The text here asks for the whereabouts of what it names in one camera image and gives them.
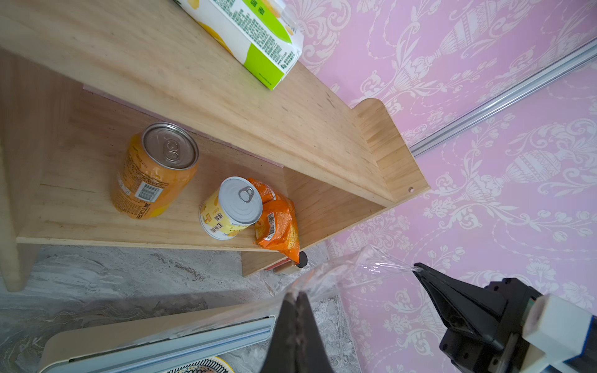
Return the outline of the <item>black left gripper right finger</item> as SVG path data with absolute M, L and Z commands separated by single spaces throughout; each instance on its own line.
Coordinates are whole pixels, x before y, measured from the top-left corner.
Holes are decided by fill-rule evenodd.
M 334 373 L 305 292 L 298 294 L 296 313 L 295 371 L 299 373 Z

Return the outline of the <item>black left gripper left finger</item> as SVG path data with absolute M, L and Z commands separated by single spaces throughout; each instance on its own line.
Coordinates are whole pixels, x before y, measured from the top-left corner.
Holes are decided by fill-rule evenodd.
M 261 373 L 292 373 L 297 370 L 298 346 L 296 297 L 284 296 Z

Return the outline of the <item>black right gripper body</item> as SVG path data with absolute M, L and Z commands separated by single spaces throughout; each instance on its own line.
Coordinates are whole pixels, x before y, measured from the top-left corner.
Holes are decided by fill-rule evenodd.
M 517 278 L 492 281 L 483 288 L 507 301 L 495 337 L 471 338 L 446 327 L 440 350 L 460 372 L 519 372 L 530 346 L 522 339 L 522 327 L 541 293 Z

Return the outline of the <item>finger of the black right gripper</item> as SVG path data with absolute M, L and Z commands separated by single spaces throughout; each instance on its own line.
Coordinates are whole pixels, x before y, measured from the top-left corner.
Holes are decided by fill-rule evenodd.
M 507 301 L 497 292 L 451 278 L 423 263 L 414 275 L 428 293 L 444 325 L 471 338 L 493 338 Z

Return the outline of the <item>cream plastic wrap dispenser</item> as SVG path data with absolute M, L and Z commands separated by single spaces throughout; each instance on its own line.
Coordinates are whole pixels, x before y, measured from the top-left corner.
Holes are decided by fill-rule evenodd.
M 271 338 L 272 314 L 230 306 L 61 332 L 40 372 L 168 372 Z

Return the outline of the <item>spice jar with black lid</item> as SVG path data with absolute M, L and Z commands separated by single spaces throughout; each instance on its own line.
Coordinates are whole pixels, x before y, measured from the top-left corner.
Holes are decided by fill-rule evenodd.
M 306 267 L 308 265 L 308 263 L 309 263 L 309 259 L 308 259 L 307 254 L 304 251 L 301 251 L 299 253 L 299 261 L 296 264 L 296 266 L 298 268 L 303 268 L 303 267 Z

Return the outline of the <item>orange snack bag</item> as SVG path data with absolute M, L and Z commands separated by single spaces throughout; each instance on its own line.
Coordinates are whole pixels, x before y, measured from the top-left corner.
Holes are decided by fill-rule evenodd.
M 255 223 L 256 244 L 277 251 L 300 264 L 300 241 L 295 205 L 284 194 L 266 183 L 248 179 L 262 200 L 262 214 Z

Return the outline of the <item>white yellow tin can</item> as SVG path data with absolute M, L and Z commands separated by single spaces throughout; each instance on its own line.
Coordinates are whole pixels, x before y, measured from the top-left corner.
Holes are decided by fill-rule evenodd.
M 257 188 L 242 177 L 229 177 L 202 204 L 200 223 L 212 238 L 226 241 L 254 225 L 262 213 Z

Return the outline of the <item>orange drink can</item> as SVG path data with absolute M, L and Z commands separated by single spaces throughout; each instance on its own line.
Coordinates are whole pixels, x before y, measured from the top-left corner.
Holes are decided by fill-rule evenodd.
M 197 172 L 199 147 L 190 133 L 158 122 L 134 135 L 110 192 L 113 206 L 132 219 L 163 214 Z

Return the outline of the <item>white green carton box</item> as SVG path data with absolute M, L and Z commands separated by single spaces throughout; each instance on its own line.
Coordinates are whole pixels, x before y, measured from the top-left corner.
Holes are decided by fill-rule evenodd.
M 285 79 L 303 54 L 303 33 L 283 1 L 187 0 L 176 4 L 269 90 Z

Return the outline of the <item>aluminium corner rail right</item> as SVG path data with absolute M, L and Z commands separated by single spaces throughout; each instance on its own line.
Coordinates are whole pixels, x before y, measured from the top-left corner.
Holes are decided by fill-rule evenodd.
M 554 62 L 533 76 L 504 91 L 501 95 L 477 107 L 471 112 L 453 121 L 443 129 L 433 133 L 424 140 L 410 146 L 414 157 L 425 154 L 451 138 L 471 129 L 472 127 L 486 121 L 502 110 L 517 104 L 521 100 L 542 90 L 551 83 L 566 76 L 571 71 L 580 68 L 596 58 L 596 39 L 578 48 L 562 59 Z

